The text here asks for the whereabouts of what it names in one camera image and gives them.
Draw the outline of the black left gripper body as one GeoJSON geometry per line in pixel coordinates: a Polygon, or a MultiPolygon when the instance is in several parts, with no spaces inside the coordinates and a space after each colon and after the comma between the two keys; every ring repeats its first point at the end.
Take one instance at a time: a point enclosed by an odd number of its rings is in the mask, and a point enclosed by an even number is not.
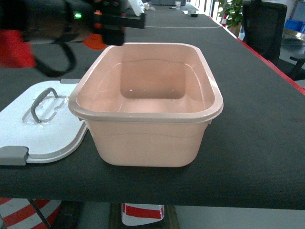
{"type": "Polygon", "coordinates": [[[69,42],[81,42],[93,50],[121,46],[125,28],[145,27],[140,0],[3,0],[0,3],[0,65],[34,67],[52,78],[71,72],[76,58],[69,42]],[[68,67],[55,70],[37,59],[31,44],[60,46],[68,67]]]}

